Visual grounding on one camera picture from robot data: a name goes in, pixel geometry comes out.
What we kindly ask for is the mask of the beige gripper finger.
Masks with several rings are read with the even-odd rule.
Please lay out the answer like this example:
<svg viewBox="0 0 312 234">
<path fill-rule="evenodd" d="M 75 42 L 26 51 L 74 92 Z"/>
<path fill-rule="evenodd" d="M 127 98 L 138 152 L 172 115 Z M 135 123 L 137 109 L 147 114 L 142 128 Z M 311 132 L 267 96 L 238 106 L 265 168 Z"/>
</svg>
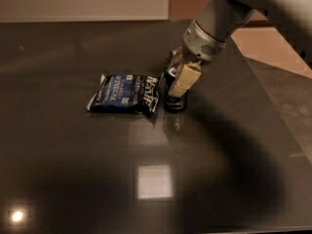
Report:
<svg viewBox="0 0 312 234">
<path fill-rule="evenodd" d="M 187 62 L 177 68 L 176 78 L 172 85 L 172 91 L 178 97 L 183 96 L 201 77 L 200 62 Z"/>
<path fill-rule="evenodd" d="M 178 47 L 177 49 L 172 50 L 170 54 L 169 69 L 171 69 L 172 67 L 177 68 L 183 63 L 184 63 L 184 57 L 182 54 L 181 47 Z"/>
</svg>

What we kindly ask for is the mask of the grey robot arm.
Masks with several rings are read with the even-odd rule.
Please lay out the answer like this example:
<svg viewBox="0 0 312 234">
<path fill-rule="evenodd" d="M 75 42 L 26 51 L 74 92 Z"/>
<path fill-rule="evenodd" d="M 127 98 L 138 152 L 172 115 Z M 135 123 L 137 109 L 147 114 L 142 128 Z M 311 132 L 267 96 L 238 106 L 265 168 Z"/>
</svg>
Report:
<svg viewBox="0 0 312 234">
<path fill-rule="evenodd" d="M 172 60 L 177 68 L 169 95 L 180 98 L 201 76 L 227 39 L 253 15 L 263 14 L 308 64 L 312 63 L 312 0 L 208 0 L 183 34 Z"/>
</svg>

